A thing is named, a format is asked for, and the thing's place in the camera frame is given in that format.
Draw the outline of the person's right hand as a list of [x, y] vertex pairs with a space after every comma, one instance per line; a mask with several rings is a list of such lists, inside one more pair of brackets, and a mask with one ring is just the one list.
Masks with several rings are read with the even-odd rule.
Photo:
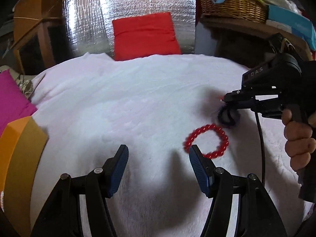
[[308, 123], [312, 126], [294, 121], [289, 109], [282, 113], [284, 137], [287, 139], [285, 152], [290, 157], [290, 166], [295, 172], [299, 172], [309, 163], [311, 154], [315, 151], [315, 138], [312, 137], [315, 113], [308, 119]]

